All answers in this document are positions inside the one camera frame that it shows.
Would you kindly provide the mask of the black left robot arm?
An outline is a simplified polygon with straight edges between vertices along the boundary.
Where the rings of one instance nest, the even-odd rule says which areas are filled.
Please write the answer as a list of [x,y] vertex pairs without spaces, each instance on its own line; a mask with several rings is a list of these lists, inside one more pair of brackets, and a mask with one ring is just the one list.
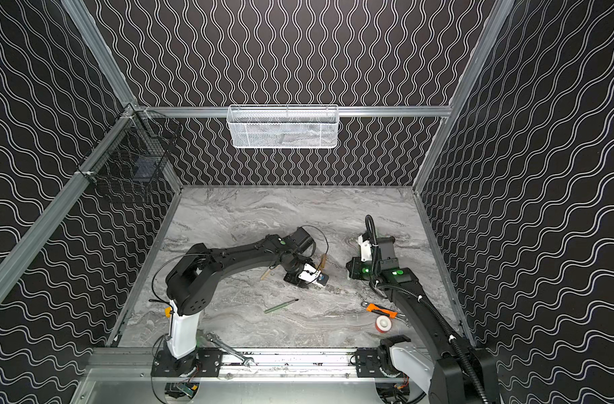
[[262,267],[281,267],[296,279],[316,266],[308,254],[315,240],[298,227],[287,236],[269,234],[263,239],[228,248],[193,245],[166,277],[166,293],[171,304],[171,331],[167,348],[180,360],[197,346],[196,333],[200,313],[210,304],[219,282],[230,276]]

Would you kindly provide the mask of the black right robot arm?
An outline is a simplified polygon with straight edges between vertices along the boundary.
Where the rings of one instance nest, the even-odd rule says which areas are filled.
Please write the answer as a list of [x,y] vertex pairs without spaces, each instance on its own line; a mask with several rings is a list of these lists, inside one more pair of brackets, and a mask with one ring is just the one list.
[[385,338],[379,352],[384,375],[407,378],[409,399],[429,403],[499,403],[495,357],[475,348],[436,309],[412,270],[402,267],[393,237],[357,239],[359,255],[347,263],[351,279],[367,281],[403,314],[424,343],[421,353],[405,336]]

